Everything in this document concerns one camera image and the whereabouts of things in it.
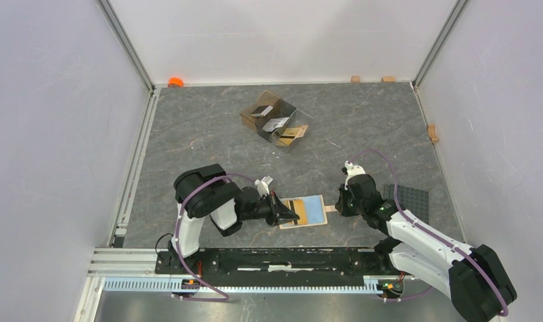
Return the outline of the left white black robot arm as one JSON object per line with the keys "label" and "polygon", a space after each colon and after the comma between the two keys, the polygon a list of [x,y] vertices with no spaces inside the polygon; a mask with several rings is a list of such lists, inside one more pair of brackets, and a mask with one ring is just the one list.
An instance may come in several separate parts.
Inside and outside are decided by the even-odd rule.
{"label": "left white black robot arm", "polygon": [[241,230],[245,221],[264,220],[273,227],[300,219],[269,187],[271,177],[253,179],[243,175],[252,185],[241,189],[233,182],[234,176],[220,164],[212,164],[186,171],[174,181],[179,214],[168,251],[179,272],[186,274],[196,268],[206,218],[224,237]]}

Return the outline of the beige leather card holder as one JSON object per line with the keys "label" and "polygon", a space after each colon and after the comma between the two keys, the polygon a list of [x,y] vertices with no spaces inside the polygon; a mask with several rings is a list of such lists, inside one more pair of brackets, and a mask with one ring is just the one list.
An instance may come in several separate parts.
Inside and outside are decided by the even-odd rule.
{"label": "beige leather card holder", "polygon": [[281,201],[289,199],[303,199],[305,210],[307,213],[308,224],[297,225],[292,227],[285,227],[284,224],[279,225],[280,229],[295,229],[300,227],[313,227],[318,225],[326,225],[328,223],[328,213],[336,212],[334,205],[326,205],[322,195],[312,195],[306,197],[286,198]]}

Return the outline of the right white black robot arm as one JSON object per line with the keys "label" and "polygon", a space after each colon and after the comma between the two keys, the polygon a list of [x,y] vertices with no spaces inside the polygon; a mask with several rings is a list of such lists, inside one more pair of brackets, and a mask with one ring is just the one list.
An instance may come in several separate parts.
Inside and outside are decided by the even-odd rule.
{"label": "right white black robot arm", "polygon": [[419,278],[447,296],[466,321],[507,315],[517,291],[492,248],[448,237],[396,201],[382,198],[368,174],[348,175],[339,192],[335,208],[342,216],[361,216],[385,234],[374,256],[379,272],[398,270]]}

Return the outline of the gold VIP card stack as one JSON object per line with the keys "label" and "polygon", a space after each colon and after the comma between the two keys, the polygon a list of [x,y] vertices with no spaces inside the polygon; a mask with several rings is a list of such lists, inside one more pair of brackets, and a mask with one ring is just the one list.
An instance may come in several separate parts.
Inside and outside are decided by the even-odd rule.
{"label": "gold VIP card stack", "polygon": [[302,138],[308,129],[308,125],[300,125],[297,127],[287,128],[276,141],[276,145],[287,147],[292,145],[296,140]]}

